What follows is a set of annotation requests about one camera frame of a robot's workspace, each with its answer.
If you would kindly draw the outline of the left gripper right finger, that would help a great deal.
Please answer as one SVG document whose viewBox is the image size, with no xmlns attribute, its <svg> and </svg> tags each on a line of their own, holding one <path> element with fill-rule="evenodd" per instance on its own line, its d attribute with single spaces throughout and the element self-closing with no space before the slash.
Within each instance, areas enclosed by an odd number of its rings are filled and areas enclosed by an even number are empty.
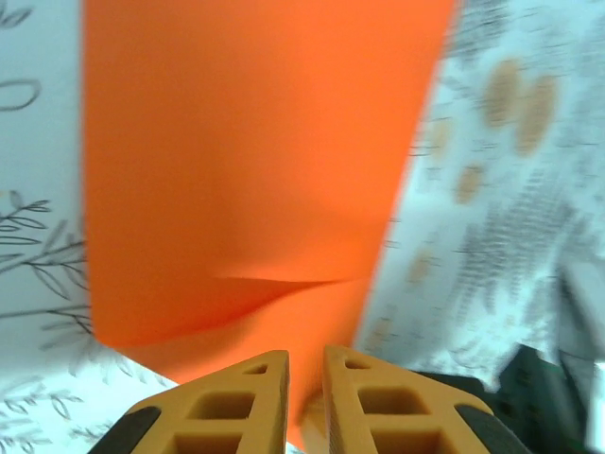
<svg viewBox="0 0 605 454">
<path fill-rule="evenodd" d="M 342 346 L 324 350 L 332 453 L 522 453 L 478 397 Z"/>
</svg>

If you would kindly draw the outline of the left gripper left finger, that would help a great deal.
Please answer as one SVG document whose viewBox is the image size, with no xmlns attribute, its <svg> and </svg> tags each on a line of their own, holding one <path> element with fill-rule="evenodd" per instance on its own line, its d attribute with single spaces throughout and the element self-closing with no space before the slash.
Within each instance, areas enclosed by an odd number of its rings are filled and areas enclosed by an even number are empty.
<svg viewBox="0 0 605 454">
<path fill-rule="evenodd" d="M 289 357 L 269 351 L 131 407 L 95 453 L 283 453 Z"/>
</svg>

